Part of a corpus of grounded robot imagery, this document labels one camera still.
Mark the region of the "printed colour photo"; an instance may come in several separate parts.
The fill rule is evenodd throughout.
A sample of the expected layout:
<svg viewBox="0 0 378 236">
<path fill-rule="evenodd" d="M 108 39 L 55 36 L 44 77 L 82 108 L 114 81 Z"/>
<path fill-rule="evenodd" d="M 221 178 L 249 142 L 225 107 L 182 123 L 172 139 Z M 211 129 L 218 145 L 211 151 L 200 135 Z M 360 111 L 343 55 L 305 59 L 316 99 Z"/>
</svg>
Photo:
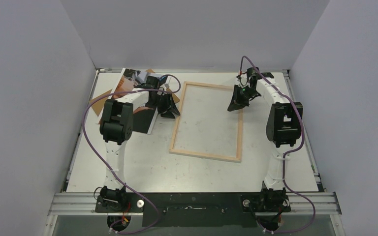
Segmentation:
<svg viewBox="0 0 378 236">
<path fill-rule="evenodd" d="M 145 81 L 137 86 L 131 82 L 132 89 L 122 91 L 116 90 L 109 99 L 118 102 L 133 104 L 133 131 L 151 134 L 154 123 L 158 115 L 160 115 L 154 106 L 148 105 L 149 91 L 155 89 L 143 88 Z"/>
</svg>

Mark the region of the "white wooden picture frame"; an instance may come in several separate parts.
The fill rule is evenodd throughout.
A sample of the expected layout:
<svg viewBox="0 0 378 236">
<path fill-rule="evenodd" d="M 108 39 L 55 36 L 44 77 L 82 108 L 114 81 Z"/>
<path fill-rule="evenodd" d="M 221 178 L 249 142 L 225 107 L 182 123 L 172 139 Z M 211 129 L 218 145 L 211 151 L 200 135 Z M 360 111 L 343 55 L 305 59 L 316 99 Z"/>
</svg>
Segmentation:
<svg viewBox="0 0 378 236">
<path fill-rule="evenodd" d="M 170 154 L 240 163 L 243 112 L 227 111 L 232 86 L 184 82 Z"/>
</svg>

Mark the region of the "brown cardboard backing board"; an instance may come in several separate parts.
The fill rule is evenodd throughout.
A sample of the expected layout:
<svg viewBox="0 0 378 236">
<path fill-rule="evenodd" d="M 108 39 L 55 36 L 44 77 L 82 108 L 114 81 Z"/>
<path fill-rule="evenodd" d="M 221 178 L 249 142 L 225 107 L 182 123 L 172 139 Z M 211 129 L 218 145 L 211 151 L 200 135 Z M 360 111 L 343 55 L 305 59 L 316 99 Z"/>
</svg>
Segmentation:
<svg viewBox="0 0 378 236">
<path fill-rule="evenodd" d="M 93 98 L 90 101 L 90 103 L 96 101 L 97 99 L 103 97 L 104 95 L 113 93 L 116 90 L 118 90 L 118 91 L 122 91 L 123 89 L 125 89 L 127 91 L 131 90 L 132 89 L 131 82 L 133 82 L 134 85 L 137 86 L 138 84 L 143 83 L 146 80 L 147 76 L 153 76 L 153 77 L 160 78 L 162 75 L 156 74 L 152 69 L 148 69 L 148 70 L 145 70 L 145 71 L 129 69 L 129 68 L 123 69 L 123 71 L 121 71 L 120 75 L 115 78 L 115 80 L 114 80 L 115 83 L 111 86 L 112 88 L 110 88 L 105 93 L 99 95 L 98 97 Z M 169 90 L 171 91 L 171 89 L 168 88 L 169 81 L 170 81 L 170 78 L 163 79 L 163 81 L 161 82 L 162 85 L 160 86 L 160 89 L 166 89 L 167 91 L 169 91 Z M 100 117 L 100 114 L 101 114 L 101 112 L 104 108 L 104 102 L 107 99 L 109 99 L 110 97 L 111 96 L 104 97 L 104 98 L 100 99 L 99 101 L 95 102 L 91 106 L 94 113 L 98 117 Z M 177 95 L 173 94 L 172 97 L 173 97 L 173 100 L 174 100 L 175 103 L 180 102 L 180 99 L 178 98 Z"/>
</svg>

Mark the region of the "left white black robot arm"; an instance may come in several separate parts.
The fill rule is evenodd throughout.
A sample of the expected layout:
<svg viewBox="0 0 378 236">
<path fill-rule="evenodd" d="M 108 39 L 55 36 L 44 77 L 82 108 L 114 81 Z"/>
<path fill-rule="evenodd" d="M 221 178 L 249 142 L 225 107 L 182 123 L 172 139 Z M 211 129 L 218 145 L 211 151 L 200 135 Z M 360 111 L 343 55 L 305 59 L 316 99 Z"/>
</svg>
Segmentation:
<svg viewBox="0 0 378 236">
<path fill-rule="evenodd" d="M 114 211 L 125 211 L 130 207 L 126 195 L 124 177 L 125 148 L 133 132 L 134 115 L 144 110 L 153 110 L 164 118 L 180 115 L 167 91 L 168 75 L 146 76 L 143 81 L 129 80 L 122 76 L 119 84 L 104 102 L 99 131 L 106 147 L 106 176 L 100 191 L 101 206 Z"/>
</svg>

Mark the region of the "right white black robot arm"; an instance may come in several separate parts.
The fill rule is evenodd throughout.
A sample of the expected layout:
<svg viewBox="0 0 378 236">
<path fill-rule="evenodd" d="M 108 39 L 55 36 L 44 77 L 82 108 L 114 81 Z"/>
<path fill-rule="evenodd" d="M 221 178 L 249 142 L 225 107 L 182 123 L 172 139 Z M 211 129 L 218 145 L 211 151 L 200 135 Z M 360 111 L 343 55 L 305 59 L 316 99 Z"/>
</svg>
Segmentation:
<svg viewBox="0 0 378 236">
<path fill-rule="evenodd" d="M 272 76 L 265 77 L 257 68 L 240 71 L 230 104 L 229 112 L 249 106 L 257 97 L 262 97 L 270 107 L 265 133 L 273 149 L 263 187 L 257 195 L 246 196 L 243 206 L 253 212 L 282 212 L 290 210 L 286 194 L 286 166 L 297 140 L 302 138 L 302 105 L 292 103 L 276 85 Z"/>
</svg>

